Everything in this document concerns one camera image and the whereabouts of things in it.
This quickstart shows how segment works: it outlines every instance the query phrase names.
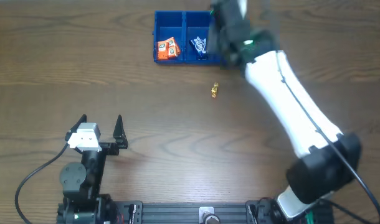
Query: orange snack packet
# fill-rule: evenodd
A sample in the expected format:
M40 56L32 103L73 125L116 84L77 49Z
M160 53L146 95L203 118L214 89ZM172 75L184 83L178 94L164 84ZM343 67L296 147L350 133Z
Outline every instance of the orange snack packet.
M176 51L176 47L172 46L168 48L168 58L176 58L178 53Z
M168 42L167 41L158 41L157 42L157 59L158 60L167 60L168 59Z
M177 54L180 54L181 51L180 51L180 47L178 46L178 43L176 43L176 40L175 38L171 37L169 38L168 40L166 40L168 42L168 47L172 47L172 46L175 46L176 48L176 53Z

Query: blue plastic bin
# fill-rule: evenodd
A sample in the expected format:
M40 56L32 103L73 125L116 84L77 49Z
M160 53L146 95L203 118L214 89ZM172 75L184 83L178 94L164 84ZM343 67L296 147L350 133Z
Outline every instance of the blue plastic bin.
M208 38L208 28L212 17L209 11L156 11L154 24L154 61L161 64L187 63L198 65L219 64L217 55L208 55L208 59L197 59L197 52L190 39ZM175 59L157 60L156 43L174 37L181 49Z

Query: tabletop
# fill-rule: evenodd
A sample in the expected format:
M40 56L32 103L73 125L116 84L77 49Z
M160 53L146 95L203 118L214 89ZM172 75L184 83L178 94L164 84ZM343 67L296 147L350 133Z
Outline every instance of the tabletop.
M380 202L380 0L270 2L280 43L321 110L363 144L359 173ZM129 148L108 157L101 193L143 202L245 202L287 186L296 157L270 108L239 71L153 62L156 10L207 10L203 0L0 1L0 223L22 223L21 180L54 157L87 114ZM267 24L249 1L255 26ZM214 82L219 94L211 98ZM34 223L54 223L67 150L22 188ZM356 183L333 198L376 220ZM337 223L354 223L335 212Z

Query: black cable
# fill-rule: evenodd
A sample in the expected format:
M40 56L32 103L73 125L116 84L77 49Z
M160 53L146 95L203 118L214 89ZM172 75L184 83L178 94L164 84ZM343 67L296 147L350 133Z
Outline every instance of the black cable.
M358 175L358 173L356 173L356 171L348 163L348 161L345 159L345 157L340 153L340 150L337 149L337 147L331 142L331 140L326 136L326 134L321 130L321 128L313 120L313 118L310 116L310 114L308 113L308 111L302 105L302 103L300 102L300 100L297 98L297 96L295 96L294 92L292 92L291 87L288 85L287 81L285 80L285 76L282 73L282 69L281 69L281 66L280 66L279 59L278 59L278 51L276 51L276 60L277 60L278 71L280 72L280 74L281 74L281 76L283 78L282 82L287 86L288 90L290 91L290 93L292 94L292 96L294 97L294 99L297 101L297 103L300 105L300 107L303 110L303 112L305 113L305 115L308 117L308 119L310 120L310 122L316 128L316 131L326 140L326 142L330 145L330 147L333 148L334 152L341 159L341 162L348 168L348 170L352 173L353 177L359 182L360 186L362 186L363 190L369 196L371 202L376 207L376 210L377 210L377 213L378 213L378 216L379 216L379 224L380 224L380 204L378 203L377 199L375 198L375 196L373 195L373 193L371 193L370 189L364 183L364 181L362 180L362 178L360 178L360 176Z
M20 209L20 205L18 204L18 195L20 194L20 190L22 188L22 186L27 182L27 180L29 180L33 175L35 175L37 172L39 172L40 170L42 170L43 168L47 167L49 164L51 164L52 162L54 162L56 159L58 159L62 154L63 152L67 149L68 147L68 143L65 144L65 146L63 147L63 149L51 160L49 160L48 162L46 162L45 164L41 165L40 167L38 167L36 170L32 171L26 178L24 178L24 180L21 181L20 185L18 186L17 190L16 190L16 195L14 197L14 204L16 205L16 210L18 212L18 214L20 215L20 217L24 220L25 223L31 223L26 217L25 215L22 213L21 209Z
M373 223L371 223L371 222L369 222L369 221L361 218L360 216L356 215L355 213L349 211L348 209L342 207L341 205L338 205L337 203L334 203L334 202L332 202L330 200L326 200L326 199L320 199L320 201L323 202L323 203L326 203L328 205L336 207L338 210L340 210L343 213L351 216L352 218L356 219L357 221L359 221L359 222L361 222L363 224L373 224Z

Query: blue snack packet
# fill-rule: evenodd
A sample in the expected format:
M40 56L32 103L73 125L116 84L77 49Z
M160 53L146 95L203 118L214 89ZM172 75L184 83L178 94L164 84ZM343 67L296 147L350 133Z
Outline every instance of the blue snack packet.
M189 43L196 50L199 59L207 59L207 39L201 40L197 37L189 40Z

